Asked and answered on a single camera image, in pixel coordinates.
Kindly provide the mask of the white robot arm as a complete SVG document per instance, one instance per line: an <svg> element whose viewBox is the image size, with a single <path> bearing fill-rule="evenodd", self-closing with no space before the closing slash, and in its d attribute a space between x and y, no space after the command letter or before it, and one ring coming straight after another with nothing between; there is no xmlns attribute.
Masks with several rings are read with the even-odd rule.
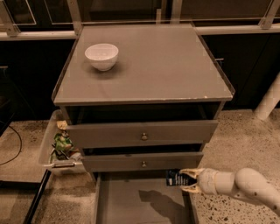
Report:
<svg viewBox="0 0 280 224"><path fill-rule="evenodd" d="M213 154L218 164L227 167L182 169L180 172L195 179L181 188L185 193L224 195L253 205L264 205L280 216L280 192L256 169L245 164L258 154L264 139L244 126L227 122L214 134L220 149Z"/></svg>

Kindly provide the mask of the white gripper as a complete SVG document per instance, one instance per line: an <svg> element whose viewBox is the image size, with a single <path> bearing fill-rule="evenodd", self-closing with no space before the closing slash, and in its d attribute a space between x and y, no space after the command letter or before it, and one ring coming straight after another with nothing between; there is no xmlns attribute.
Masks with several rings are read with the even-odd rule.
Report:
<svg viewBox="0 0 280 224"><path fill-rule="evenodd" d="M185 168L179 171L180 174L188 175L193 179L197 179L197 184L182 185L180 189L187 193L205 193L216 194L215 175L217 171L210 168Z"/></svg>

